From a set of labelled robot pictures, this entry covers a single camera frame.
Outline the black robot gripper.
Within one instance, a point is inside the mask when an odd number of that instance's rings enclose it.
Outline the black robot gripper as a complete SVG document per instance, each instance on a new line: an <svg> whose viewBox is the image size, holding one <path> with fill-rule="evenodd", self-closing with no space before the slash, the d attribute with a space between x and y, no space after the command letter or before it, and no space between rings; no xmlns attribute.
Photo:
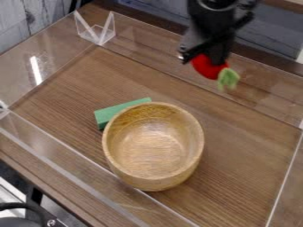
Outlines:
<svg viewBox="0 0 303 227"><path fill-rule="evenodd" d="M179 44L184 64L204 54L215 66L223 65L236 31L252 21L255 8L256 0L187 0L190 25Z"/></svg>

